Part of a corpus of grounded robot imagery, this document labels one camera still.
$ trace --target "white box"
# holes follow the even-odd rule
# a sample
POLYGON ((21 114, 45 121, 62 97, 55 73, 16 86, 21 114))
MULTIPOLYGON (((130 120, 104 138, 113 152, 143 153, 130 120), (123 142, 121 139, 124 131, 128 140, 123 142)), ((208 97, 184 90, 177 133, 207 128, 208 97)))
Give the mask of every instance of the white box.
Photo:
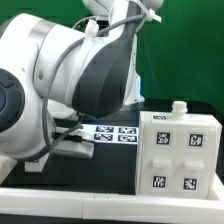
POLYGON ((183 106, 175 102, 173 113, 141 112, 137 194, 208 198, 222 126, 211 115, 186 114, 183 106))

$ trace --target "green background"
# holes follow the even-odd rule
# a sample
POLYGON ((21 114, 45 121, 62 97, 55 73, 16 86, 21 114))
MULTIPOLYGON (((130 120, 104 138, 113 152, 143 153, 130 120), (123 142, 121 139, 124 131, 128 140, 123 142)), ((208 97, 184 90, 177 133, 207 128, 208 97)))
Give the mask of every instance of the green background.
MULTIPOLYGON (((89 15, 81 0, 0 0, 0 23, 30 13, 71 27, 89 15)), ((165 0, 138 33, 137 72, 146 98, 193 100, 224 115, 224 1, 165 0)))

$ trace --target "printed pattern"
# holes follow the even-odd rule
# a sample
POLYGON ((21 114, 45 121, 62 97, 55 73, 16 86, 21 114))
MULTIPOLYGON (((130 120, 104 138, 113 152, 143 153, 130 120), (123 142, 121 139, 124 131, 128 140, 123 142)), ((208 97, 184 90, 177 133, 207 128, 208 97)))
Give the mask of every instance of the printed pattern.
POLYGON ((157 145, 170 145, 171 133, 169 132, 157 132, 157 145))
POLYGON ((114 132, 114 127, 110 126, 97 126, 96 127, 96 132, 102 132, 102 133, 113 133, 114 132))
POLYGON ((119 128, 120 134, 137 134, 136 128, 119 128))
POLYGON ((156 115, 154 115, 153 119, 155 119, 155 120, 166 120, 166 116, 156 116, 156 115))
POLYGON ((153 176, 153 188, 165 189, 167 185, 167 177, 153 176))
POLYGON ((110 134, 95 134, 94 139, 96 141, 112 142, 113 141, 113 135, 110 135, 110 134))
POLYGON ((138 141, 137 136, 131 136, 131 135, 119 135, 118 136, 119 142, 136 142, 138 141))
POLYGON ((189 146, 202 147, 204 136, 202 134, 190 134, 189 146))
POLYGON ((184 190, 196 191, 197 183, 197 179, 184 178, 184 190))

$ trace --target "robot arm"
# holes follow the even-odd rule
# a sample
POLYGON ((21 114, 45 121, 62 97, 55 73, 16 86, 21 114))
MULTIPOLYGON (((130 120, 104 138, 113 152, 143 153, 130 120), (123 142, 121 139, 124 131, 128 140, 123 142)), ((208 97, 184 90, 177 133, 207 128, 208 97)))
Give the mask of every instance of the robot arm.
MULTIPOLYGON (((140 13, 128 0, 110 4, 114 7, 112 24, 140 13)), ((26 14, 5 23, 0 30, 0 152, 34 160, 49 151, 42 131, 42 99, 65 49, 83 38, 83 44, 61 63, 49 98, 96 118, 119 110, 135 74, 135 31, 136 23, 132 22, 104 36, 88 38, 26 14)), ((53 142, 55 124, 50 114, 46 120, 49 141, 53 142)))

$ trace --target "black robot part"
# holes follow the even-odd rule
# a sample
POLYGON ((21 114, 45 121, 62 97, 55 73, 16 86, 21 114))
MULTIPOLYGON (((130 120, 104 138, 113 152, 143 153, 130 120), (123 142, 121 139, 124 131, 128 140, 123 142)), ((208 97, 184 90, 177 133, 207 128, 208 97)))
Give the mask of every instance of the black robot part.
MULTIPOLYGON (((137 12, 137 5, 129 3, 127 17, 135 16, 137 12)), ((74 91, 74 110, 100 118, 121 109, 135 32, 135 23, 126 24, 122 35, 95 55, 74 91)))
POLYGON ((0 69, 0 133, 12 127, 21 117, 25 94, 19 80, 0 69))

